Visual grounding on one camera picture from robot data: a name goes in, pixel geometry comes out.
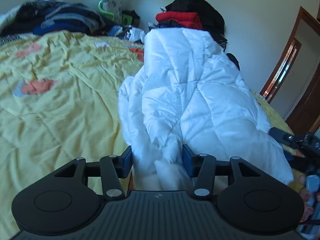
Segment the gloved right hand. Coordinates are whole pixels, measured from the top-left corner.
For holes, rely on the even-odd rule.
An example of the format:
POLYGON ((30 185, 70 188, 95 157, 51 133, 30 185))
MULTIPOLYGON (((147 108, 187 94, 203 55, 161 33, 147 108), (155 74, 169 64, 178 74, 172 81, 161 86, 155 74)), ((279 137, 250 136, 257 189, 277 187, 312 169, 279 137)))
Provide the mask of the gloved right hand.
POLYGON ((298 177, 299 185, 303 187, 299 191, 304 202, 304 213, 300 220, 298 232, 305 239, 319 239, 319 174, 298 177))

